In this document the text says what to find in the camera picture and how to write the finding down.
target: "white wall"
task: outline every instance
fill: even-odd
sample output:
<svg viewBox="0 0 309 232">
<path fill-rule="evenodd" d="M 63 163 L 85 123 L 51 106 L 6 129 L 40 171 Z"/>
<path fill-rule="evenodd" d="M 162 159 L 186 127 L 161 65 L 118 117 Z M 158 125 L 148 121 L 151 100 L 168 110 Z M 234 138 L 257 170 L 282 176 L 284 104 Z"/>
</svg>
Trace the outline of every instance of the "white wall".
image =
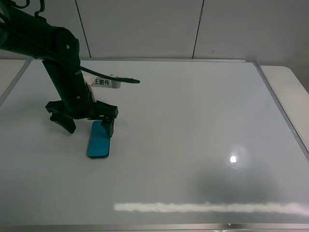
<svg viewBox="0 0 309 232">
<path fill-rule="evenodd" d="M 45 2 L 42 16 L 79 39 L 83 58 L 253 58 L 291 68 L 309 89 L 309 0 L 204 0 L 200 25 L 203 0 Z M 31 0 L 25 11 L 38 9 Z"/>
</svg>

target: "white table surface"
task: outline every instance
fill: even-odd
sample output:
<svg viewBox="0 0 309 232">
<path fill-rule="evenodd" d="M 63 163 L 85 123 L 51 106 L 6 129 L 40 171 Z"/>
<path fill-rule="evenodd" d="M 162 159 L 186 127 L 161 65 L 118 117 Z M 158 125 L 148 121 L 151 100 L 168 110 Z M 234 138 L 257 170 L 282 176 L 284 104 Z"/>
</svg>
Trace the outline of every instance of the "white table surface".
<svg viewBox="0 0 309 232">
<path fill-rule="evenodd" d="M 309 163 L 252 63 L 82 64 L 141 80 L 95 89 L 119 108 L 110 157 L 86 157 L 91 121 L 49 121 L 33 61 L 0 108 L 0 225 L 308 222 Z"/>
<path fill-rule="evenodd" d="M 309 94 L 294 73 L 283 66 L 262 66 L 271 87 L 309 148 Z"/>
</svg>

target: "white label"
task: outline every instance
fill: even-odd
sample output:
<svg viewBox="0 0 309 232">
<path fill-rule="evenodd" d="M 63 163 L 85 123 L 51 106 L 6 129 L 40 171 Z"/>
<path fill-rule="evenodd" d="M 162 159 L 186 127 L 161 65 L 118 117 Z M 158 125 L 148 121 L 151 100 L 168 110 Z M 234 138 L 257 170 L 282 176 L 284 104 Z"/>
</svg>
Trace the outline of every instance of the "white label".
<svg viewBox="0 0 309 232">
<path fill-rule="evenodd" d="M 120 88 L 120 82 L 107 80 L 102 77 L 97 77 L 91 86 L 102 88 Z"/>
</svg>

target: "table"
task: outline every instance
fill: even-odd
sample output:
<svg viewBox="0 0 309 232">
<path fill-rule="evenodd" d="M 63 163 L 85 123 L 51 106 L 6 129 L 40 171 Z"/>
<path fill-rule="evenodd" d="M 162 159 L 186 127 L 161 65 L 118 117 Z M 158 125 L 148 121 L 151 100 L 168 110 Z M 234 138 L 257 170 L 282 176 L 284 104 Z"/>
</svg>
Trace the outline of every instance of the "table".
<svg viewBox="0 0 309 232">
<path fill-rule="evenodd" d="M 290 69 L 283 66 L 262 66 L 262 70 L 308 149 L 309 94 Z"/>
<path fill-rule="evenodd" d="M 33 61 L 0 108 L 0 231 L 309 228 L 306 146 L 255 62 L 82 64 L 141 80 L 94 89 L 119 108 L 110 157 L 86 157 L 90 121 L 49 121 Z"/>
</svg>

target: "black cable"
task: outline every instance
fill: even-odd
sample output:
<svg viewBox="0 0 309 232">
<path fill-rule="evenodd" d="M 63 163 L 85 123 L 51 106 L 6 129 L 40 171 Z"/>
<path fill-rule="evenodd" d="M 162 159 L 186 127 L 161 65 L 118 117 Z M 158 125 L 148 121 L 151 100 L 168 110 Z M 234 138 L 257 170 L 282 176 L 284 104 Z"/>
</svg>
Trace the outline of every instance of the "black cable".
<svg viewBox="0 0 309 232">
<path fill-rule="evenodd" d="M 90 70 L 90 69 L 87 69 L 83 66 L 80 66 L 80 65 L 77 65 L 77 64 L 74 64 L 72 63 L 71 61 L 59 56 L 57 53 L 55 52 L 52 52 L 50 51 L 48 48 L 40 45 L 40 44 L 37 44 L 35 42 L 33 42 L 31 39 L 29 39 L 28 37 L 20 34 L 19 32 L 15 31 L 14 29 L 10 28 L 10 26 L 8 26 L 8 24 L 10 23 L 9 22 L 9 19 L 7 17 L 5 17 L 3 14 L 0 13 L 0 18 L 3 19 L 6 24 L 4 23 L 0 23 L 0 28 L 12 33 L 13 35 L 15 35 L 16 37 L 18 37 L 19 39 L 33 45 L 33 46 L 36 46 L 37 48 L 41 49 L 42 51 L 52 55 L 56 62 L 57 63 L 66 63 L 66 64 L 69 64 L 75 68 L 78 68 L 79 70 L 82 70 L 86 73 L 90 73 L 92 75 L 95 75 L 95 76 L 98 76 L 98 77 L 102 77 L 102 78 L 105 78 L 105 79 L 108 79 L 108 80 L 111 80 L 111 81 L 119 81 L 119 82 L 126 82 L 126 83 L 133 83 L 133 84 L 138 84 L 140 83 L 139 80 L 136 80 L 136 79 L 132 79 L 132 78 L 125 78 L 125 77 L 111 77 L 111 76 L 106 76 L 106 75 L 103 75 L 103 74 L 100 74 L 98 72 L 95 72 L 93 70 Z"/>
<path fill-rule="evenodd" d="M 44 10 L 45 10 L 45 2 L 44 0 L 40 0 L 40 10 L 34 13 L 34 17 L 39 18 L 39 13 L 43 12 Z"/>
<path fill-rule="evenodd" d="M 0 18 L 7 24 L 10 23 L 9 19 L 7 17 L 5 17 L 3 14 L 0 13 Z"/>
<path fill-rule="evenodd" d="M 29 6 L 29 4 L 30 4 L 30 0 L 26 0 L 26 4 L 24 6 L 19 6 L 15 2 L 14 2 L 14 4 L 12 4 L 12 6 L 15 7 L 15 8 L 18 8 L 18 9 L 24 9 L 27 6 Z"/>
<path fill-rule="evenodd" d="M 18 9 L 24 9 L 27 6 L 29 6 L 29 4 L 30 4 L 30 0 L 26 0 L 26 4 L 24 6 L 19 6 L 19 5 L 16 4 L 16 2 L 14 2 L 12 0 L 1 0 L 1 1 L 6 5 L 13 6 L 13 7 L 18 8 Z"/>
</svg>

